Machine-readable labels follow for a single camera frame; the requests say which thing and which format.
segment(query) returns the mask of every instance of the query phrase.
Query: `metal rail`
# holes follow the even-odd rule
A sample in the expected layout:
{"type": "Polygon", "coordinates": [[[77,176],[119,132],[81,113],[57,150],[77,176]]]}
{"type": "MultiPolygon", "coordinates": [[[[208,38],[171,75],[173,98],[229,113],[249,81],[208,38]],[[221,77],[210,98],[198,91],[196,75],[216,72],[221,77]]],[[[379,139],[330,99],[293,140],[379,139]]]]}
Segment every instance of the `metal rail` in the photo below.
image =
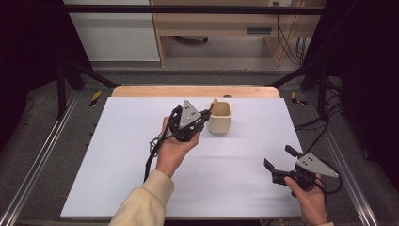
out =
{"type": "Polygon", "coordinates": [[[8,205],[7,210],[0,218],[1,226],[14,225],[15,221],[17,220],[17,217],[21,213],[21,210],[23,209],[30,192],[32,191],[35,183],[38,181],[40,173],[44,168],[48,157],[50,156],[52,150],[54,149],[54,146],[56,145],[56,141],[58,140],[59,135],[61,134],[69,116],[71,115],[78,96],[79,91],[72,92],[72,95],[68,102],[69,107],[67,108],[67,111],[60,120],[56,121],[56,124],[54,125],[52,131],[50,132],[43,146],[41,147],[41,150],[36,157],[35,162],[33,163],[29,172],[26,174],[23,183],[21,184],[11,203],[8,205]]]}
{"type": "MultiPolygon", "coordinates": [[[[307,95],[310,100],[311,109],[314,114],[318,116],[316,101],[313,95],[307,95]]],[[[361,188],[356,180],[356,177],[353,175],[352,170],[349,168],[349,165],[346,163],[346,160],[343,157],[343,154],[338,146],[337,142],[334,139],[331,131],[326,130],[326,143],[328,149],[330,150],[331,156],[334,159],[337,169],[340,172],[340,175],[343,178],[343,184],[345,185],[349,197],[354,204],[356,211],[358,212],[359,218],[363,225],[365,226],[377,226],[378,222],[375,218],[372,208],[367,202],[361,188]]]]}

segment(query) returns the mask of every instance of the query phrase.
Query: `white table surface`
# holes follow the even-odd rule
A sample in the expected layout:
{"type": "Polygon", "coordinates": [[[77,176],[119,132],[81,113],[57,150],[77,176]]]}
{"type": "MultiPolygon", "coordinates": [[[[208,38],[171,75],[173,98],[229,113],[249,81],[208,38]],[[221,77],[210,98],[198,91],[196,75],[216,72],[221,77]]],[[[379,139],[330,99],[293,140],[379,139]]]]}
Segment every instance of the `white table surface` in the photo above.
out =
{"type": "MultiPolygon", "coordinates": [[[[149,142],[161,132],[162,120],[184,100],[201,111],[213,98],[110,97],[104,107],[82,166],[61,216],[75,219],[112,218],[132,188],[141,186],[149,142]]],[[[199,145],[173,176],[175,191],[167,219],[231,219],[300,217],[287,186],[272,183],[263,166],[293,170],[301,151],[282,98],[227,98],[231,128],[214,136],[205,126],[199,145]]]]}

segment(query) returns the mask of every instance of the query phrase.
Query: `hand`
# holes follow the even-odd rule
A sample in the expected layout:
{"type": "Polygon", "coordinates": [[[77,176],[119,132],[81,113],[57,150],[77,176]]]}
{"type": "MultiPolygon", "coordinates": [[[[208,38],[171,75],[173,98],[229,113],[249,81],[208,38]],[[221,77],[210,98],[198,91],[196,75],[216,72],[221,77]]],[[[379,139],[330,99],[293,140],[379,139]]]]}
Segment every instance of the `hand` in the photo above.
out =
{"type": "Polygon", "coordinates": [[[328,223],[326,215],[325,194],[319,187],[304,191],[291,177],[284,178],[285,184],[291,188],[299,200],[302,219],[307,226],[328,223]]]}
{"type": "MultiPolygon", "coordinates": [[[[161,134],[167,126],[168,119],[169,117],[164,117],[161,134]]],[[[175,137],[166,139],[158,150],[158,160],[155,168],[172,177],[175,170],[182,164],[185,155],[197,146],[199,138],[200,133],[196,133],[188,142],[180,142],[175,137]]]]}

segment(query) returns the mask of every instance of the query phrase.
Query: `beige sleeve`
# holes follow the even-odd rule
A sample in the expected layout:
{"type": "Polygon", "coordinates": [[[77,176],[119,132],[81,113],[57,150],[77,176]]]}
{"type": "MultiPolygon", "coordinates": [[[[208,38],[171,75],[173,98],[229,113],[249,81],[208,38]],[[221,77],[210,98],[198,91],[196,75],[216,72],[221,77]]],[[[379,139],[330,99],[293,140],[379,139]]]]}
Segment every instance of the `beige sleeve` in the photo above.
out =
{"type": "Polygon", "coordinates": [[[334,226],[334,223],[330,222],[330,223],[320,224],[320,225],[317,225],[317,226],[334,226]]]}
{"type": "Polygon", "coordinates": [[[154,169],[142,187],[132,190],[109,225],[164,225],[173,190],[171,179],[154,169]]]}

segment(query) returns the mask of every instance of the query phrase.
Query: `beige cup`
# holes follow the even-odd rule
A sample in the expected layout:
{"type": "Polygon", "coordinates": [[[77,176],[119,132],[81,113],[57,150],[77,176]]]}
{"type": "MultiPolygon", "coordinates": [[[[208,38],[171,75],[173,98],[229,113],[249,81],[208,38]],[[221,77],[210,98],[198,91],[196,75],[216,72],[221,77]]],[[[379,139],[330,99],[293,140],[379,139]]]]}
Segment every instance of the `beige cup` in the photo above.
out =
{"type": "Polygon", "coordinates": [[[225,135],[231,124],[231,105],[228,102],[213,102],[208,130],[214,135],[225,135]]]}

